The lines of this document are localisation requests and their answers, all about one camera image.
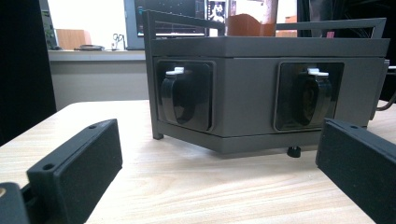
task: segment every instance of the metal enclosure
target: metal enclosure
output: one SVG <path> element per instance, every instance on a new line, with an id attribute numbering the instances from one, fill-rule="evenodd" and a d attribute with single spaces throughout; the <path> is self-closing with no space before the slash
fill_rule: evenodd
<path id="1" fill-rule="evenodd" d="M 153 11 L 144 19 L 155 139 L 165 134 L 220 153 L 308 146 L 318 143 L 324 118 L 364 127 L 375 114 L 388 39 L 223 36 L 221 23 Z M 156 39 L 156 21 L 220 36 Z"/>

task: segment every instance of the mounting hole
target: mounting hole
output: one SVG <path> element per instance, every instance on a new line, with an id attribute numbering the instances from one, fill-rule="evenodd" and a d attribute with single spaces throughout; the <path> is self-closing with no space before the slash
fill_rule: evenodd
<path id="1" fill-rule="evenodd" d="M 5 195 L 7 192 L 6 189 L 0 188 L 0 198 L 3 197 L 3 195 Z"/>
<path id="2" fill-rule="evenodd" d="M 49 164 L 43 166 L 43 170 L 50 170 L 50 169 L 52 169 L 54 166 L 55 166 L 54 164 L 49 163 Z"/>

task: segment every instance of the desk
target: desk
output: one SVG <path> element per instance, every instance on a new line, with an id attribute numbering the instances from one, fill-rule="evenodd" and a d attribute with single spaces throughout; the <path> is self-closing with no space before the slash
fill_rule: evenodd
<path id="1" fill-rule="evenodd" d="M 396 108 L 369 130 L 396 143 Z M 88 223 L 373 223 L 315 165 L 286 149 L 220 155 L 165 136 L 151 138 L 148 101 L 77 103 L 0 147 L 0 182 L 26 170 L 83 128 L 117 118 L 123 168 Z"/>

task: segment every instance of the wooden table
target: wooden table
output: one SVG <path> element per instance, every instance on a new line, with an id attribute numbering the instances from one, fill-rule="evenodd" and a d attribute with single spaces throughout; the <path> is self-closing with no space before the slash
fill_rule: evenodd
<path id="1" fill-rule="evenodd" d="M 368 130 L 396 143 L 396 108 Z M 26 170 L 83 128 L 118 119 L 123 168 L 88 223 L 373 223 L 315 165 L 285 148 L 220 155 L 151 137 L 148 101 L 73 104 L 0 147 L 0 182 L 28 183 Z"/>

